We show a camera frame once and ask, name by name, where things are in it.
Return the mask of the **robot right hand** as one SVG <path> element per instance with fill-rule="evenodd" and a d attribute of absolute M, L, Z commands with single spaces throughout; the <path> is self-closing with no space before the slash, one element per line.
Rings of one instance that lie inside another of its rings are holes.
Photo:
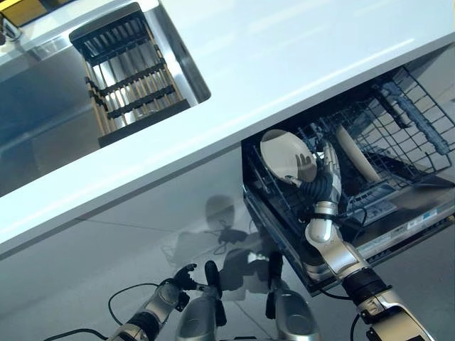
<path fill-rule="evenodd" d="M 295 185 L 314 202 L 332 202 L 337 205 L 341 197 L 341 170 L 335 148 L 330 141 L 322 139 L 318 151 L 323 152 L 323 160 L 317 163 L 316 178 L 312 182 L 304 182 L 292 175 L 286 175 L 285 181 Z"/>

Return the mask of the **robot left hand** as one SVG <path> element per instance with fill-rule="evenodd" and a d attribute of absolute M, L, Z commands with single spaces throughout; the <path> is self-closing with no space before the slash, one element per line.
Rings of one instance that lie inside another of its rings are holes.
<path fill-rule="evenodd" d="M 206 285 L 197 283 L 191 278 L 191 272 L 195 271 L 196 268 L 197 264 L 191 263 L 177 271 L 173 280 L 180 289 L 185 291 L 204 291 L 207 288 Z"/>

